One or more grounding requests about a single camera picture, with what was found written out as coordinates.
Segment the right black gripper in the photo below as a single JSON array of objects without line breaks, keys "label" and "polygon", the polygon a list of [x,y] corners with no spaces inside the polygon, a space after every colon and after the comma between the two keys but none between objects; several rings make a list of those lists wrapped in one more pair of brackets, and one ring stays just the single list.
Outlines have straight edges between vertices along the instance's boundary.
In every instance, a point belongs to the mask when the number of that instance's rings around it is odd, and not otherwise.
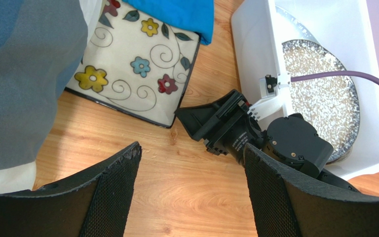
[{"label": "right black gripper", "polygon": [[175,115],[191,139],[204,139],[207,152],[242,157],[245,144],[252,143],[261,131],[251,118],[250,106],[244,95],[233,89],[214,102],[178,108]]}]

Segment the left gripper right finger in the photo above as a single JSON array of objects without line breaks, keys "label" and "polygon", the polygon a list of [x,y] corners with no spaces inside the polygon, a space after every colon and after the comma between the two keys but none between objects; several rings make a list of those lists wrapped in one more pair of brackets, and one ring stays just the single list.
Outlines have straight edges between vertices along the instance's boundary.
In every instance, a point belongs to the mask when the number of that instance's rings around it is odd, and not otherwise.
[{"label": "left gripper right finger", "polygon": [[379,237],[379,197],[307,176],[253,145],[245,174],[260,237]]}]

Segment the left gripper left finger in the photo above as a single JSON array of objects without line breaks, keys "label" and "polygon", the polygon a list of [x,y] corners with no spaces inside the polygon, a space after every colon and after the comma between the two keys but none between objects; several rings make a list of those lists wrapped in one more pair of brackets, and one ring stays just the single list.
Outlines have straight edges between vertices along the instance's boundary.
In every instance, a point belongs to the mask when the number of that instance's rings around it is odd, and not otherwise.
[{"label": "left gripper left finger", "polygon": [[141,157],[134,142],[35,191],[0,194],[0,237],[123,236]]}]

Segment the floral square plate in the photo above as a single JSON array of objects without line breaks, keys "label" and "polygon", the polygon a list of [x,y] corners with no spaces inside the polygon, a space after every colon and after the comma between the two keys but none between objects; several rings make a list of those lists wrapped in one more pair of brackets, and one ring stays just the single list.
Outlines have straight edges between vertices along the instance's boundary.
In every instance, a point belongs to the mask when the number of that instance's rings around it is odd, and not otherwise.
[{"label": "floral square plate", "polygon": [[199,45],[197,33],[173,27],[120,0],[108,0],[66,90],[169,128]]}]

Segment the speckled round ceramic plate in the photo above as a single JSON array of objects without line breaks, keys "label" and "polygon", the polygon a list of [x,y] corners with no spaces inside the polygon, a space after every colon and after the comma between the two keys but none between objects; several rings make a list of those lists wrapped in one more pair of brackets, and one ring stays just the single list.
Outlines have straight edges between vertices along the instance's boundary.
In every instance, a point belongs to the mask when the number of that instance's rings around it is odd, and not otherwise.
[{"label": "speckled round ceramic plate", "polygon": [[[346,70],[342,62],[321,45],[294,39],[282,44],[286,70],[293,77]],[[334,151],[328,163],[347,159],[359,127],[360,107],[351,77],[337,76],[291,83],[293,110],[312,124]]]}]

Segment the large white oval plate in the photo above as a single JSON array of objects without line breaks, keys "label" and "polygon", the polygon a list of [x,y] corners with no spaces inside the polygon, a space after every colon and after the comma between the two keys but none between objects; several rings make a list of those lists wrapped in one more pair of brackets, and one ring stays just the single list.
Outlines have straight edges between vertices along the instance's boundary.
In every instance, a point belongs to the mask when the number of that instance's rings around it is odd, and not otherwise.
[{"label": "large white oval plate", "polygon": [[281,42],[308,40],[320,44],[314,35],[297,18],[285,9],[275,6],[277,33]]}]

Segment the white plastic bin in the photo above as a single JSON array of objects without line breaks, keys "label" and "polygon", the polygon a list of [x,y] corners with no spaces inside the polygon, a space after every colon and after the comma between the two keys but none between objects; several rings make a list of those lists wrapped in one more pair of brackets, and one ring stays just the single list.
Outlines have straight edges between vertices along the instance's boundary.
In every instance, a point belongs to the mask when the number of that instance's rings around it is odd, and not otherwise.
[{"label": "white plastic bin", "polygon": [[[242,94],[252,105],[265,97],[260,79],[286,72],[277,33],[279,6],[297,18],[349,71],[379,76],[367,3],[364,0],[246,0],[231,18]],[[354,77],[359,99],[360,127],[350,156],[326,166],[333,174],[351,178],[379,172],[379,86]],[[278,111],[258,121],[265,129]]]}]

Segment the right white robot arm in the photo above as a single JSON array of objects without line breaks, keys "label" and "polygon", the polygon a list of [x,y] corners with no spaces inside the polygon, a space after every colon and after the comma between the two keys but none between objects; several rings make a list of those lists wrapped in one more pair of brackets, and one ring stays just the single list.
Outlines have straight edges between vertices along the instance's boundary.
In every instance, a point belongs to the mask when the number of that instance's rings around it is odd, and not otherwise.
[{"label": "right white robot arm", "polygon": [[176,117],[191,139],[204,141],[214,155],[232,155],[245,166],[244,148],[251,144],[271,158],[324,183],[357,192],[353,185],[324,168],[333,146],[299,113],[279,117],[262,130],[242,93],[232,90],[201,106],[178,108]]}]

